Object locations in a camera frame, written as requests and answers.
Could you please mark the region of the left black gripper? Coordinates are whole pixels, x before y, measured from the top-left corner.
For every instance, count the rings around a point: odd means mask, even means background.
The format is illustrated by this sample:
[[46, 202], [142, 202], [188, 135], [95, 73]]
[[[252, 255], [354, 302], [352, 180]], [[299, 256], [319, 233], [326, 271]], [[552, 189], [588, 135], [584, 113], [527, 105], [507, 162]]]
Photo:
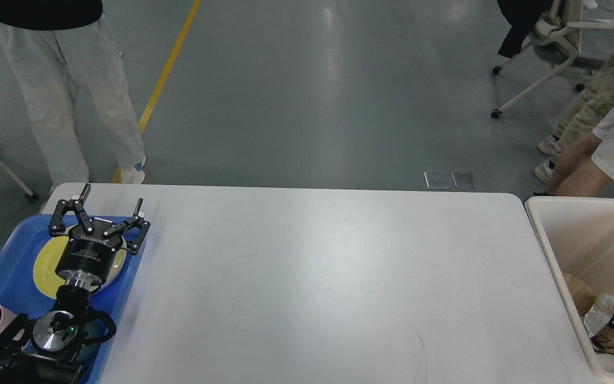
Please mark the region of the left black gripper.
[[[91, 190], [92, 185], [85, 184], [79, 198], [60, 199], [48, 229], [52, 237], [67, 237], [54, 274], [66, 283], [98, 291], [117, 276], [126, 251], [137, 254], [141, 250], [150, 222], [139, 216], [143, 198], [137, 200], [133, 214], [124, 221], [92, 221], [84, 209]], [[63, 221], [68, 212], [73, 212], [78, 221], [69, 229]], [[124, 234], [135, 228], [138, 229], [136, 237], [125, 243]]]

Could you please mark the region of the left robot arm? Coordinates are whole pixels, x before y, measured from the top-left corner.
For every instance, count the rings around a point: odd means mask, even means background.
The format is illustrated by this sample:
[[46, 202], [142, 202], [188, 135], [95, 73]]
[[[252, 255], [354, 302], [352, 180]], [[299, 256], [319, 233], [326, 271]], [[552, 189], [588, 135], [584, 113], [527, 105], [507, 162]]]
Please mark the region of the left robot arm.
[[95, 383], [117, 333], [151, 223], [91, 217], [78, 198], [29, 217], [0, 253], [0, 383]]

